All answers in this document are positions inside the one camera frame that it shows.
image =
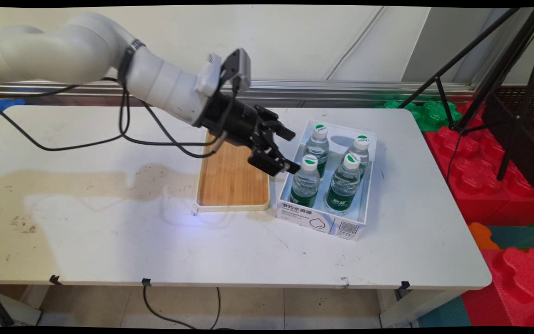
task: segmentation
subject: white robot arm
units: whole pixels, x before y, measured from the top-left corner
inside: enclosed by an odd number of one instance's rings
[[[116,22],[97,13],[81,13],[55,32],[21,26],[0,28],[0,83],[36,78],[67,84],[99,80],[114,67],[119,83],[134,97],[165,110],[236,146],[248,146],[248,162],[275,175],[299,166],[284,158],[273,133],[291,140],[277,114],[250,107],[220,93],[230,81],[236,91],[250,86],[250,59],[237,49],[221,64],[210,53],[198,76],[151,53]]]

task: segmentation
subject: floor tile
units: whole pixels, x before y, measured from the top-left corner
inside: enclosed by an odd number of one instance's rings
[[[123,328],[187,328],[153,315],[144,303],[143,287],[133,287],[125,309]],[[216,288],[148,287],[148,302],[152,309],[170,319],[195,328],[207,328],[216,321],[218,295]]]
[[[42,304],[39,326],[119,327],[131,287],[55,285]]]
[[[281,288],[220,288],[222,309],[216,328],[283,329]]]
[[[376,290],[285,289],[286,329],[380,328]]]

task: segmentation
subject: plastic bottle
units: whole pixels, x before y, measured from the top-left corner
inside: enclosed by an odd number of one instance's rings
[[[351,206],[358,186],[360,185],[360,157],[355,154],[346,154],[343,163],[339,165],[331,186],[324,200],[325,209],[338,216],[343,216]]]
[[[318,174],[320,180],[323,180],[324,167],[327,164],[329,156],[329,140],[327,139],[329,130],[323,124],[316,125],[313,129],[312,136],[306,142],[305,154],[312,154],[318,159]]]
[[[312,154],[306,154],[302,158],[300,170],[294,174],[292,180],[292,193],[290,194],[290,202],[312,207],[320,179],[318,176],[318,159]]]
[[[355,154],[360,157],[360,180],[364,178],[364,173],[368,169],[370,162],[369,146],[370,139],[366,135],[359,135],[354,140],[354,144],[345,151],[345,154]]]

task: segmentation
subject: bottle cap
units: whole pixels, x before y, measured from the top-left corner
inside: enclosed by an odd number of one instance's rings
[[[368,149],[369,146],[370,139],[365,135],[359,135],[358,137],[356,137],[356,140],[354,140],[354,147],[360,151]]]
[[[313,136],[316,139],[326,139],[327,133],[329,133],[329,129],[325,127],[323,124],[319,124],[314,127]]]
[[[355,154],[346,154],[343,159],[343,165],[347,169],[356,169],[360,166],[360,157]]]
[[[302,169],[307,172],[315,171],[318,165],[318,159],[312,154],[306,154],[302,158]]]

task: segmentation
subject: white box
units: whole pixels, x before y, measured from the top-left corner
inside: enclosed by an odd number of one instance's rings
[[[313,230],[355,241],[360,237],[360,233],[364,230],[366,224],[368,199],[370,197],[369,184],[372,177],[376,154],[376,134],[368,131],[341,127],[330,123],[309,120],[294,157],[295,163],[301,163],[302,157],[304,156],[305,144],[310,139],[310,136],[312,136],[314,127],[319,124],[326,125],[329,130],[329,158],[327,159],[323,180],[318,187],[314,205],[312,208],[309,208],[293,204],[289,201],[294,175],[288,174],[286,183],[284,184],[277,201],[276,216],[277,218],[288,220],[289,222],[306,226]],[[343,154],[349,146],[354,144],[354,139],[359,135],[366,135],[370,139],[368,148],[370,161],[368,169],[364,173],[364,178],[362,182],[360,182],[358,192],[356,193],[354,201],[351,203],[347,213],[344,216],[328,213],[324,209],[324,198],[329,190],[331,178],[337,167],[341,164]]]

